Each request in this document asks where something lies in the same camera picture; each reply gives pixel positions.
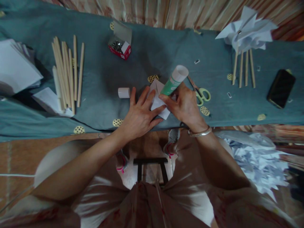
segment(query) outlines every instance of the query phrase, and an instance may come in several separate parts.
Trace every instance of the shoe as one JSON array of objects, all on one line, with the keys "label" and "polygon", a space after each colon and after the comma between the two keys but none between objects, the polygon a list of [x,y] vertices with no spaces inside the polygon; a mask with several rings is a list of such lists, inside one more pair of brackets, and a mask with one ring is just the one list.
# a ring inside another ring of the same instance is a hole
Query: shoe
[{"label": "shoe", "polygon": [[124,155],[123,150],[121,149],[119,152],[116,153],[116,157],[122,157],[123,159],[123,166],[121,168],[116,168],[117,171],[121,171],[124,173],[124,169],[128,166],[129,164],[129,159],[127,158],[126,155]]},{"label": "shoe", "polygon": [[168,148],[171,144],[177,143],[179,138],[180,138],[180,130],[179,129],[172,129],[172,130],[169,131],[168,142],[166,143],[166,145],[164,146],[162,151],[166,155],[168,155],[170,159],[171,159],[171,156],[173,156],[174,154],[170,153]]}]

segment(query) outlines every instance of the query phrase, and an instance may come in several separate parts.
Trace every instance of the wooden stick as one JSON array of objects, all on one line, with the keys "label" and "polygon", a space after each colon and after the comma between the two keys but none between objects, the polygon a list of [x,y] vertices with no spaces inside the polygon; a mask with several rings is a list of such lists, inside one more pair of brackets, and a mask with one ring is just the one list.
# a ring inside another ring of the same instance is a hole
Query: wooden stick
[{"label": "wooden stick", "polygon": [[74,100],[77,101],[77,40],[74,35]]},{"label": "wooden stick", "polygon": [[64,80],[66,86],[66,94],[67,94],[67,104],[68,107],[71,108],[71,97],[70,97],[70,86],[68,81],[68,72],[67,72],[67,60],[66,60],[66,49],[64,43],[61,42],[61,49],[62,49],[62,58],[63,58],[63,69],[64,69]]},{"label": "wooden stick", "polygon": [[249,50],[249,55],[250,55],[250,65],[251,65],[252,86],[255,88],[256,87],[256,79],[254,77],[252,49]]},{"label": "wooden stick", "polygon": [[71,88],[71,69],[70,69],[70,61],[69,61],[69,51],[66,42],[63,42],[64,45],[64,54],[66,58],[66,69],[67,69],[67,80],[68,80],[68,87],[69,87],[69,96],[70,96],[70,103],[72,107],[72,103],[74,102],[74,94],[73,94],[73,87]]},{"label": "wooden stick", "polygon": [[66,109],[67,103],[66,103],[66,94],[65,94],[65,89],[64,89],[64,82],[62,81],[62,71],[61,71],[61,66],[60,66],[60,61],[59,61],[59,56],[57,53],[57,49],[54,43],[52,43],[52,48],[55,56],[55,62],[57,65],[57,75],[60,83],[60,90],[61,90],[61,95],[62,95],[62,101],[63,101],[63,108]]},{"label": "wooden stick", "polygon": [[70,93],[71,93],[71,102],[72,102],[72,112],[73,115],[75,112],[75,101],[74,101],[74,79],[73,79],[73,58],[72,58],[72,50],[69,49],[69,60],[70,60]]},{"label": "wooden stick", "polygon": [[237,44],[237,50],[235,51],[232,85],[234,85],[234,83],[235,83],[235,74],[236,74],[236,71],[237,71],[237,62],[238,62],[238,44]]},{"label": "wooden stick", "polygon": [[63,66],[63,58],[62,58],[62,54],[61,54],[61,50],[60,50],[60,44],[59,44],[59,39],[58,37],[55,37],[54,39],[55,41],[55,47],[56,47],[56,51],[57,51],[57,56],[59,58],[59,65],[60,65],[60,71],[61,71],[61,78],[62,78],[62,82],[63,82],[63,88],[64,88],[64,93],[65,93],[65,108],[67,108],[67,104],[68,104],[68,94],[67,94],[67,87],[66,87],[66,80],[65,80],[65,72],[64,72],[64,66]]},{"label": "wooden stick", "polygon": [[80,107],[84,54],[85,54],[85,43],[82,43],[82,46],[81,46],[81,58],[80,58],[80,70],[79,70],[79,84],[78,84],[77,107]]},{"label": "wooden stick", "polygon": [[248,86],[248,51],[246,51],[245,86]]},{"label": "wooden stick", "polygon": [[61,113],[64,113],[60,82],[59,82],[57,68],[55,66],[53,66],[53,76],[54,76],[55,88],[56,88],[56,93],[57,93],[58,108]]},{"label": "wooden stick", "polygon": [[241,65],[240,65],[240,80],[239,80],[239,84],[238,87],[241,88],[242,87],[242,77],[243,77],[243,54],[244,52],[241,52]]}]

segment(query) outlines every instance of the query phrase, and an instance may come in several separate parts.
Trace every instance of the hand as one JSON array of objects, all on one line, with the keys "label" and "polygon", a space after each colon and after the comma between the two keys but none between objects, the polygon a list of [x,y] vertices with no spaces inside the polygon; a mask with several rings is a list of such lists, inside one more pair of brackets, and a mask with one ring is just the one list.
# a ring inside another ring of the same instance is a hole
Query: hand
[{"label": "hand", "polygon": [[177,101],[164,94],[160,94],[159,98],[167,105],[168,110],[178,120],[187,124],[193,132],[198,133],[206,130],[208,125],[200,115],[196,103],[196,93],[182,82],[177,87],[176,94],[178,96]]},{"label": "hand", "polygon": [[155,90],[153,90],[148,98],[146,96],[149,92],[149,86],[147,86],[143,93],[141,94],[138,102],[135,102],[135,93],[136,89],[133,87],[130,97],[130,109],[125,117],[121,126],[117,129],[120,131],[125,137],[127,137],[128,141],[136,139],[138,137],[143,136],[149,130],[151,130],[154,126],[163,121],[163,119],[155,119],[158,114],[160,114],[165,108],[165,105],[162,105],[153,111],[150,111],[150,106],[152,100],[155,96]]}]

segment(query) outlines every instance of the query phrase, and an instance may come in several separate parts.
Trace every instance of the white cap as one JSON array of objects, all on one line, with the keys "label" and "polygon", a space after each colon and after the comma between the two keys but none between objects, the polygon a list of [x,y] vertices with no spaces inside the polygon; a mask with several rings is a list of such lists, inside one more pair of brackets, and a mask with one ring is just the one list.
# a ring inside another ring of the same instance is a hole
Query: white cap
[{"label": "white cap", "polygon": [[130,98],[130,88],[118,88],[119,98]]},{"label": "white cap", "polygon": [[188,75],[188,69],[182,65],[177,65],[172,72],[173,79],[178,82],[182,82]]}]

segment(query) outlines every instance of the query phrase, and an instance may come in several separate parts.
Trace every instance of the smartphone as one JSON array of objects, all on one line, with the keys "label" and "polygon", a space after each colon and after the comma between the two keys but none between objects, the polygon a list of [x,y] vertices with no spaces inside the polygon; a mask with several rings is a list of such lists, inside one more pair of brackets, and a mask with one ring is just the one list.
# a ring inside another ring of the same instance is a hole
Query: smartphone
[{"label": "smartphone", "polygon": [[295,77],[286,70],[279,70],[269,90],[267,100],[279,109],[283,109],[295,83]]}]

